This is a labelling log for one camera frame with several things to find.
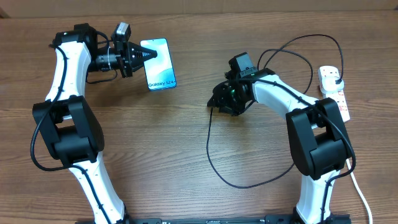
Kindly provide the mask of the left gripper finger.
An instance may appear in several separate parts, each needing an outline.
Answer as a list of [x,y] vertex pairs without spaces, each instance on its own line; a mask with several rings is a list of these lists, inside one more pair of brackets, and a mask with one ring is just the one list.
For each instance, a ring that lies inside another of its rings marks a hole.
[[128,59],[146,61],[157,57],[156,50],[151,50],[132,42],[127,43],[127,49]]
[[136,56],[131,56],[129,58],[129,66],[130,66],[130,72],[136,72],[137,70],[139,70],[141,67],[144,66],[144,62],[148,61],[152,58],[155,58],[155,56],[153,55],[147,55],[144,57],[136,57]]

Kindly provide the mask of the blue Samsung Galaxy smartphone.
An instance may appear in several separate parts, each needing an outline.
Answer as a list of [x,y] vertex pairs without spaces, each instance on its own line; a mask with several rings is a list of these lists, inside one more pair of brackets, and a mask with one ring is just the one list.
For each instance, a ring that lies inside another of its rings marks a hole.
[[142,40],[142,47],[155,50],[157,56],[144,62],[147,86],[151,91],[175,88],[175,77],[169,45],[166,38]]

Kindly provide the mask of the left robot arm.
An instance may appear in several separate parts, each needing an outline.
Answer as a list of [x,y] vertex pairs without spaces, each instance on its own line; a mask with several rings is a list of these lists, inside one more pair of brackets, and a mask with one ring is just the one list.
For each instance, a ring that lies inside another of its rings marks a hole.
[[41,170],[69,170],[75,176],[93,210],[93,223],[134,223],[105,168],[104,134],[85,99],[85,86],[90,72],[114,70],[130,77],[158,53],[130,42],[125,22],[105,38],[104,47],[99,47],[101,35],[87,23],[76,24],[57,33],[49,45],[57,64],[45,101],[32,108],[37,126],[30,156]]

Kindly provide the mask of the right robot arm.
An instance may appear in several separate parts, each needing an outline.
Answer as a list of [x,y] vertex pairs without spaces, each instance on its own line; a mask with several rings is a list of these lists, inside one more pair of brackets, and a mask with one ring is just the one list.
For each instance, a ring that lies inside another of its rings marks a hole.
[[266,223],[351,223],[349,215],[334,215],[330,200],[347,159],[356,156],[338,104],[318,100],[285,84],[268,68],[259,70],[244,52],[229,62],[226,80],[213,89],[207,106],[231,116],[243,114],[254,102],[273,109],[287,123],[290,154],[302,174],[300,198],[291,214],[266,215]]

